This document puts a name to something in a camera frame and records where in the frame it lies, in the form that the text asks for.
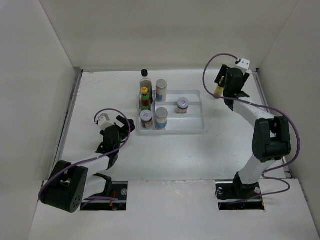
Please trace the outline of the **white lid dark sauce jar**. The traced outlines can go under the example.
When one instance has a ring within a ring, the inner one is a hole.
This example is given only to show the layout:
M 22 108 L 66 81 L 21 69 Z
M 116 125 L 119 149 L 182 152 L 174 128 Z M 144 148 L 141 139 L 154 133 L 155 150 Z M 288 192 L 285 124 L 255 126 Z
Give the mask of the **white lid dark sauce jar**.
M 153 127 L 153 114 L 150 110 L 143 110 L 139 116 L 144 129 L 151 129 Z

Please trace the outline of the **black cap soy sauce bottle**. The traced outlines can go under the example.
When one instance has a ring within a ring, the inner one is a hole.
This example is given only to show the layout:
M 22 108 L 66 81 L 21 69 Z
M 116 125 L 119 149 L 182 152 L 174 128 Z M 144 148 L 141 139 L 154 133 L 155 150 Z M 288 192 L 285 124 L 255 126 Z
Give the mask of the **black cap soy sauce bottle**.
M 149 78 L 149 73 L 147 69 L 141 70 L 142 79 L 139 81 L 140 88 L 146 87 L 148 89 L 148 94 L 151 104 L 153 103 L 153 86 L 152 81 Z

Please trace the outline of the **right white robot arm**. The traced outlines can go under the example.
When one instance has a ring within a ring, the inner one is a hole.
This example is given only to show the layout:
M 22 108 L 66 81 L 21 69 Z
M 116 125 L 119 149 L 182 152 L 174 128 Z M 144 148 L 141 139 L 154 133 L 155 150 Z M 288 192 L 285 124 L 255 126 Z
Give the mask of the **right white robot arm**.
M 274 116 L 254 104 L 242 90 L 248 78 L 248 73 L 224 64 L 215 80 L 218 86 L 223 87 L 226 106 L 253 127 L 252 156 L 233 179 L 231 190 L 238 198 L 245 197 L 265 170 L 291 152 L 289 120 L 284 116 Z

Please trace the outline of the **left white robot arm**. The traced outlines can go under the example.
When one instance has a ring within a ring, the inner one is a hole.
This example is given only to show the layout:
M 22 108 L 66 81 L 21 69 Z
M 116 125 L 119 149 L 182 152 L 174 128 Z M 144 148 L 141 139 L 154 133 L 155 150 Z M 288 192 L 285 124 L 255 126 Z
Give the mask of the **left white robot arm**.
M 56 163 L 49 180 L 38 194 L 42 204 L 74 213 L 78 209 L 86 209 L 94 201 L 109 201 L 113 204 L 123 200 L 114 188 L 112 178 L 103 172 L 115 165 L 121 147 L 136 126 L 133 119 L 120 115 L 116 120 L 122 126 L 109 122 L 105 114 L 97 118 L 102 142 L 93 156 L 77 164 L 64 160 Z

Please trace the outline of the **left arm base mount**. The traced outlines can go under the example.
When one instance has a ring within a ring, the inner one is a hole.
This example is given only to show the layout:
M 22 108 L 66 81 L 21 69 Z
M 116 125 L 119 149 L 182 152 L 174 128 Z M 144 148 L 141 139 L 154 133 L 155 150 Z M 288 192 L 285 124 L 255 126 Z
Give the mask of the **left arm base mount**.
M 85 184 L 81 211 L 125 211 L 127 209 L 128 182 L 113 181 L 97 173 Z

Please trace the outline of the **white lid brown sauce jar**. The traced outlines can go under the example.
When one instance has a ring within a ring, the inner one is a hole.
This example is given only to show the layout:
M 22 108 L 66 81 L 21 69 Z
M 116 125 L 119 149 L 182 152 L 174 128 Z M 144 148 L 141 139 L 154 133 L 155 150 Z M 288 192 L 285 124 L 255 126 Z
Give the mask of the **white lid brown sauce jar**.
M 190 104 L 190 102 L 186 97 L 180 97 L 177 100 L 176 113 L 177 114 L 186 114 L 188 112 L 189 104 Z

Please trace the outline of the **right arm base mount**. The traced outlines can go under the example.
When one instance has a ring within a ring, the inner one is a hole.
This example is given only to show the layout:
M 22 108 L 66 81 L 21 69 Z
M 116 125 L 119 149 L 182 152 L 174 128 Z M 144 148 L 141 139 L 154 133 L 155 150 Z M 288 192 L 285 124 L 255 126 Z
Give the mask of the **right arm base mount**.
M 263 198 L 252 198 L 261 194 L 259 183 L 238 190 L 232 181 L 217 181 L 215 195 L 220 211 L 264 210 Z

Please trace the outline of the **grey cap white shaker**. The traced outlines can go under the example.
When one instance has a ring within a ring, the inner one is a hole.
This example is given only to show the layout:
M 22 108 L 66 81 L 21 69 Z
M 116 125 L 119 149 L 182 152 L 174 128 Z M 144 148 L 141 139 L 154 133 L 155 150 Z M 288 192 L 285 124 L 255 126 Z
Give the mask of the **grey cap white shaker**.
M 156 100 L 158 102 L 164 102 L 167 98 L 167 82 L 164 79 L 159 79 L 156 81 Z

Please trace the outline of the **small yellow oil bottle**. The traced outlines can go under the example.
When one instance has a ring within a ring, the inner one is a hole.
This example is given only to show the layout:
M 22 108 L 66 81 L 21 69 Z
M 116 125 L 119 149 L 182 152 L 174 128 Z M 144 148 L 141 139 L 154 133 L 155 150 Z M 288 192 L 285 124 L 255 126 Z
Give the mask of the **small yellow oil bottle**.
M 218 81 L 216 89 L 215 89 L 214 94 L 213 94 L 214 97 L 219 98 L 219 97 L 222 96 L 223 91 L 224 91 L 224 80 L 225 80 L 225 77 L 222 76 L 220 78 L 220 80 Z

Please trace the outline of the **yellow cap chili sauce bottle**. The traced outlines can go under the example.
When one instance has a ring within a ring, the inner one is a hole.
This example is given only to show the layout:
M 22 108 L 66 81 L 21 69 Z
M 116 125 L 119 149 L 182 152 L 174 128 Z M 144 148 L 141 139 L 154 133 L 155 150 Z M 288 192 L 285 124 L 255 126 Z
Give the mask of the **yellow cap chili sauce bottle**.
M 142 87 L 140 89 L 141 97 L 140 97 L 140 105 L 141 109 L 151 111 L 152 110 L 152 103 L 149 95 L 149 90 L 147 87 Z

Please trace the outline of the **white flip cap shaker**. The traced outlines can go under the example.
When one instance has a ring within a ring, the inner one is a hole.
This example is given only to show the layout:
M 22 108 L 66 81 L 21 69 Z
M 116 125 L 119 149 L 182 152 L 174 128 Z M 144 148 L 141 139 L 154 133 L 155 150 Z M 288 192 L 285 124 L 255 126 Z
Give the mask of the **white flip cap shaker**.
M 155 128 L 164 130 L 168 123 L 168 111 L 164 107 L 158 107 L 155 111 Z

